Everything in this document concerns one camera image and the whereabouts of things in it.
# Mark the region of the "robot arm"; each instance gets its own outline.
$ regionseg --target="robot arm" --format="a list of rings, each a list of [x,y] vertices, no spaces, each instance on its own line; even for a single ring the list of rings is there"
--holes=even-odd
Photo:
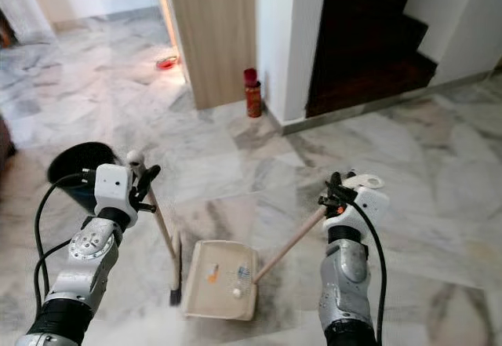
[[[155,177],[146,177],[148,186]],[[97,217],[71,238],[65,268],[45,298],[35,323],[16,346],[78,346],[100,306],[108,273],[118,259],[122,233],[132,227],[147,188],[133,187],[133,172],[104,164],[96,171]]]
[[[341,185],[340,175],[334,177]],[[344,181],[343,190],[364,210],[368,218],[378,221],[385,214],[388,197],[372,188],[347,188],[356,177]],[[369,184],[378,188],[381,183]],[[327,207],[323,228],[328,233],[326,258],[322,262],[322,295],[319,318],[329,346],[377,345],[369,312],[367,290],[370,273],[368,247],[361,243],[367,227],[355,207],[348,205],[328,190],[320,203]]]

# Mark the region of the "black cable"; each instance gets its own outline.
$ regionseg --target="black cable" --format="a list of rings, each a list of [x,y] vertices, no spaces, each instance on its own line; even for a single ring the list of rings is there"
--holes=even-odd
[[[51,193],[58,187],[58,185],[61,185],[65,181],[68,180],[73,180],[76,178],[81,178],[82,173],[73,173],[71,175],[67,175],[65,177],[61,177],[58,181],[56,181],[54,184],[51,185],[49,190],[45,193],[44,197],[42,198],[40,205],[38,205],[37,213],[35,215],[35,243],[37,245],[37,251],[38,251],[38,258],[42,260],[42,257],[44,255],[44,249],[42,246],[42,238],[40,237],[40,217],[42,215],[42,211],[44,209],[45,203],[47,202],[47,199],[51,195]],[[47,273],[47,264],[45,263],[44,260],[42,260],[42,275],[44,278],[44,294],[47,295],[49,293],[49,274]]]
[[[335,192],[336,196],[347,204],[353,206],[362,219],[365,221],[366,226],[368,226],[373,239],[375,240],[376,250],[378,251],[378,259],[380,260],[380,270],[382,271],[382,281],[380,286],[380,299],[378,302],[378,314],[376,317],[376,342],[379,346],[382,346],[382,327],[384,322],[384,308],[385,308],[385,293],[387,291],[387,266],[385,264],[384,250],[380,243],[380,238],[378,237],[377,230],[369,220],[366,213],[355,203],[351,198],[349,198],[345,193],[340,191],[336,186],[330,186],[330,188]]]
[[[70,244],[71,239],[68,239],[66,242],[62,242],[58,246],[55,246],[52,249],[49,249],[46,253],[42,255],[40,260],[38,260],[37,264],[35,265],[35,270],[33,271],[33,286],[35,287],[35,299],[37,301],[37,313],[35,316],[35,319],[38,317],[40,314],[40,311],[42,310],[42,298],[40,294],[40,285],[38,284],[38,273],[40,272],[40,267],[45,264],[45,259],[56,252],[57,250],[63,248],[64,246],[67,246]]]

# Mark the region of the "marble floor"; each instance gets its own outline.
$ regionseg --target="marble floor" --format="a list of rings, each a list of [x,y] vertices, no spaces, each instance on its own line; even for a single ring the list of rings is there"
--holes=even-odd
[[[57,42],[1,51],[0,108],[19,153],[0,183],[0,344],[35,313],[32,222],[63,149],[100,140],[162,167],[154,188],[184,243],[256,248],[263,262],[312,210],[334,170],[375,173],[391,209],[376,226],[387,258],[384,344],[502,345],[502,77],[279,136],[243,102],[196,111],[180,70],[155,71],[170,45],[158,16],[92,19]],[[55,193],[42,217],[53,246],[84,217]],[[371,241],[369,297],[380,274]],[[326,238],[314,229],[260,284],[255,319],[186,319],[169,307],[167,253],[142,213],[84,344],[325,344],[317,318]],[[64,253],[49,261],[51,279]]]

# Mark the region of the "wooden staircase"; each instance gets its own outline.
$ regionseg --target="wooden staircase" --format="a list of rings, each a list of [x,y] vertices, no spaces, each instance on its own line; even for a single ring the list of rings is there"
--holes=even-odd
[[[427,25],[408,0],[324,0],[307,117],[425,87],[437,64],[417,52]]]

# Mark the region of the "trash in dustpan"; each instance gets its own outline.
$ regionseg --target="trash in dustpan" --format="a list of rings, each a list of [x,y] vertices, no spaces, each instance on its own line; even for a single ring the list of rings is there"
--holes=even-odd
[[[256,250],[239,242],[195,245],[182,308],[187,316],[250,320],[256,303]]]

